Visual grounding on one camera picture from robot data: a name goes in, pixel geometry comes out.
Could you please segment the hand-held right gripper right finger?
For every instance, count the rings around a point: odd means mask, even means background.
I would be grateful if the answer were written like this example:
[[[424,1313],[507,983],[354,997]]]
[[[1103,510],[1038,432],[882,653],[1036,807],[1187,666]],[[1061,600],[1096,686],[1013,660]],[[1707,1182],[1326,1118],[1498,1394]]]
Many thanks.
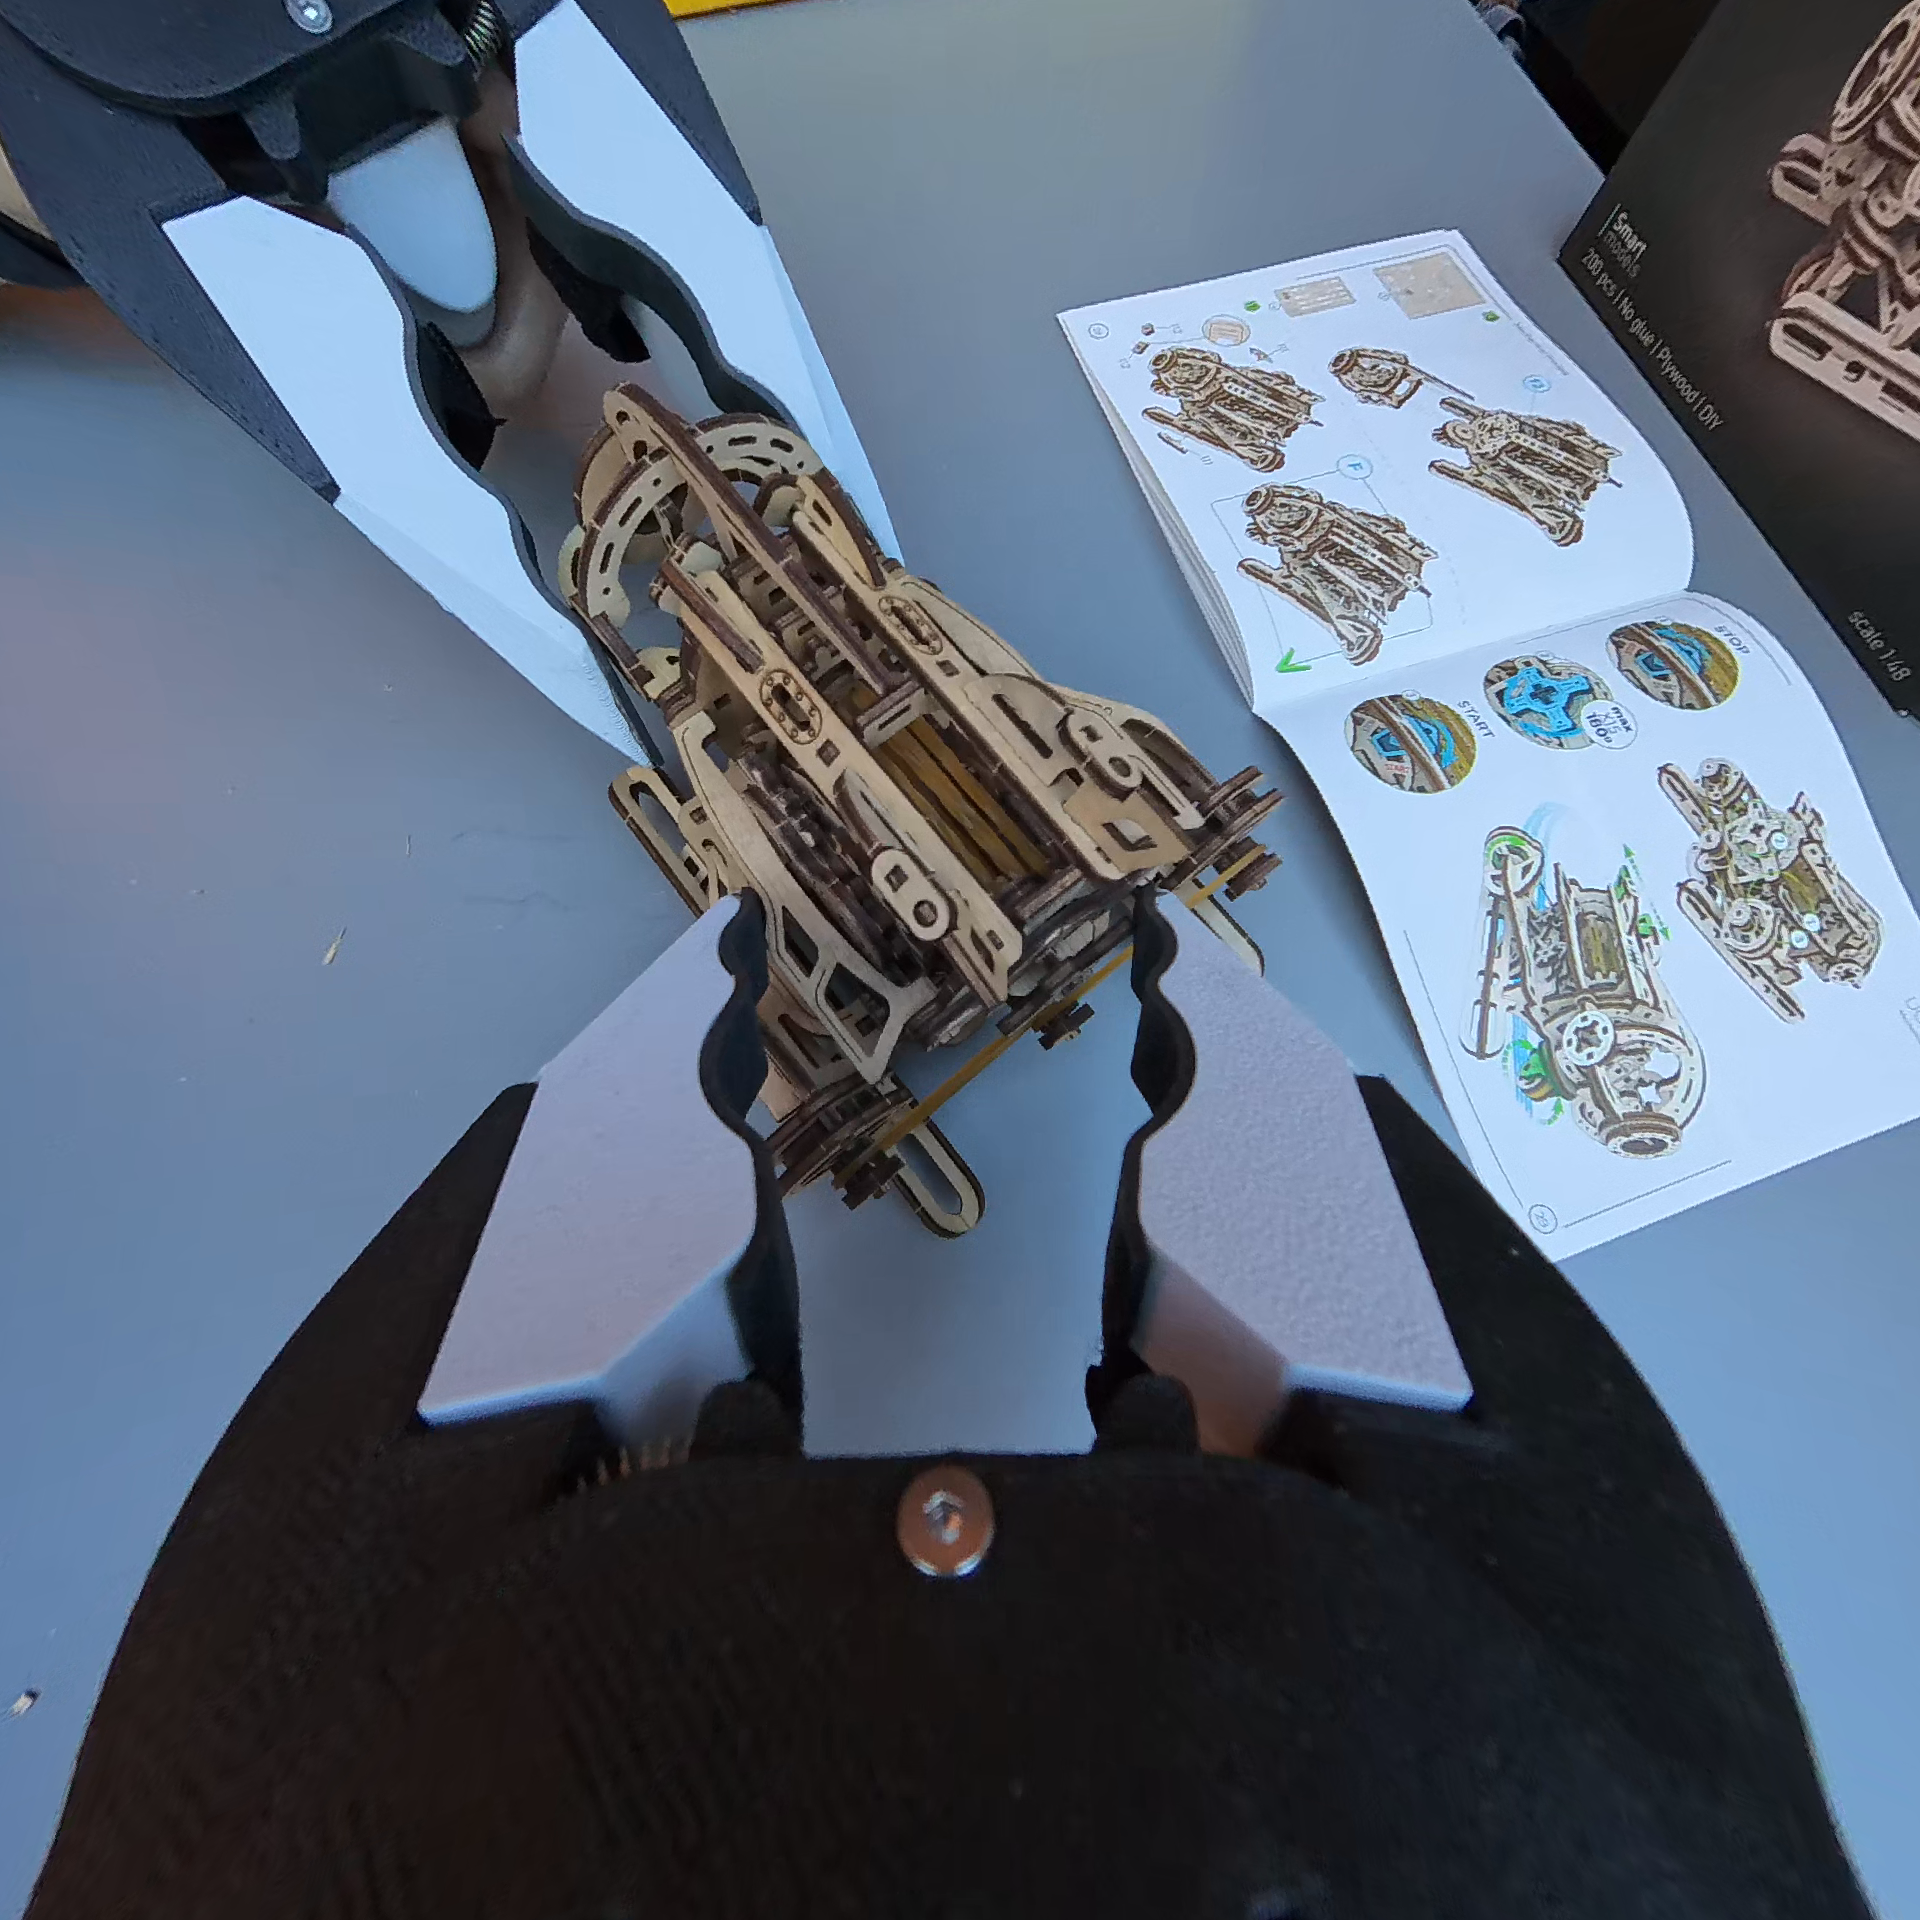
[[[1133,1080],[1101,1292],[1096,1423],[1141,1374],[1205,1448],[1254,1448],[1294,1386],[1471,1394],[1346,1055],[1175,897],[1136,901]]]

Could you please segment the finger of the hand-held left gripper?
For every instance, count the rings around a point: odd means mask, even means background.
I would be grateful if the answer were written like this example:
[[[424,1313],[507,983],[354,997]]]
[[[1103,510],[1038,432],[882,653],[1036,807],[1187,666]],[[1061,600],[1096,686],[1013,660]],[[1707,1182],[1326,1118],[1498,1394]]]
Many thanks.
[[[162,233],[319,455],[338,511],[552,705],[652,760],[516,510],[431,417],[414,311],[364,240],[256,198]]]
[[[637,356],[634,312],[646,306],[723,410],[797,428],[893,548],[866,450],[677,21],[658,1],[563,1],[514,21],[514,186],[536,262],[587,335]]]

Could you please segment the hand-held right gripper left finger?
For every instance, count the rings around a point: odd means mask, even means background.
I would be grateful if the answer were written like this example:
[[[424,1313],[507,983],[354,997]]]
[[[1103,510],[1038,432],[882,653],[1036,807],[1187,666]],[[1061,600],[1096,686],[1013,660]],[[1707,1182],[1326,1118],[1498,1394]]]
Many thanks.
[[[418,1413],[587,1400],[637,1445],[755,1375],[802,1415],[800,1288],[768,1142],[764,911],[725,895],[542,1070]]]

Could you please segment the wooden mechanical model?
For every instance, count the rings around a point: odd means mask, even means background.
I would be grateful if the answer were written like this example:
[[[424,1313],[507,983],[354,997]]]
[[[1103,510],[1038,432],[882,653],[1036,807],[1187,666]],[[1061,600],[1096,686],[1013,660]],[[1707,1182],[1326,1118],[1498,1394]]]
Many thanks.
[[[896,1054],[1071,1034],[1143,886],[1264,968],[1228,909],[1277,869],[1259,773],[1219,780],[1152,712],[1042,678],[879,550],[800,432],[614,386],[574,504],[567,604],[680,766],[613,801],[691,909],[764,908],[784,1190],[896,1188],[971,1231],[981,1183],[932,1120],[951,1090],[916,1096]]]

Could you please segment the illustrated instruction booklet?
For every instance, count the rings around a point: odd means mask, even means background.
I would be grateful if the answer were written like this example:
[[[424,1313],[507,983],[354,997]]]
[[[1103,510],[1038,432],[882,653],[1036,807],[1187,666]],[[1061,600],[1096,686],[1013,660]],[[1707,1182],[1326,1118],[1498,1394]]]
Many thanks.
[[[1061,324],[1549,1254],[1915,1118],[1915,911],[1828,714],[1460,233]]]

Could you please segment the black and teal kit box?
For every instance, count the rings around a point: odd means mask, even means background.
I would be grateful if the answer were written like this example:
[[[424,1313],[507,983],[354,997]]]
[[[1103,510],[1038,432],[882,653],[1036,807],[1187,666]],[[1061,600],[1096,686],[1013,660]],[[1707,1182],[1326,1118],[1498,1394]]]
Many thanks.
[[[1562,261],[1915,714],[1917,5],[1716,5]]]

